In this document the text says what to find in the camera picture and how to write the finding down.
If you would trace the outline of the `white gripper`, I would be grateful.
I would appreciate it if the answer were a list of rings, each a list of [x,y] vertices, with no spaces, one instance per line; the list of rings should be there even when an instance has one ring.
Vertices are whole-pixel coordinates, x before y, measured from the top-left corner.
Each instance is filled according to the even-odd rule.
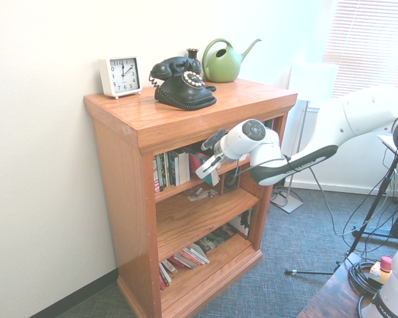
[[[195,173],[199,178],[205,178],[208,174],[213,172],[222,163],[223,159],[220,156],[211,156],[205,163],[203,163]]]

